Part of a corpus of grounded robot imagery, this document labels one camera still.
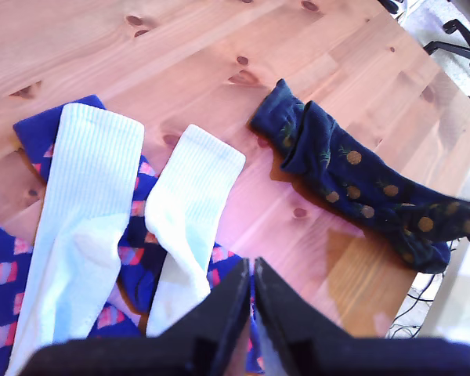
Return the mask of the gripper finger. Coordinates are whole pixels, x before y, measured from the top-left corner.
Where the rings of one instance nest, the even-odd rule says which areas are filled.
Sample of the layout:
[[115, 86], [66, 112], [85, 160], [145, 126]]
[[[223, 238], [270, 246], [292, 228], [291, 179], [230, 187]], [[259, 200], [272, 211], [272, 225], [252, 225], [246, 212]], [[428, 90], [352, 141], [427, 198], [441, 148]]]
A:
[[223, 372], [250, 313], [250, 272], [241, 259], [208, 297], [158, 340], [157, 372]]
[[283, 369], [345, 369], [341, 349], [349, 335], [306, 302], [263, 258], [255, 260], [259, 332]]

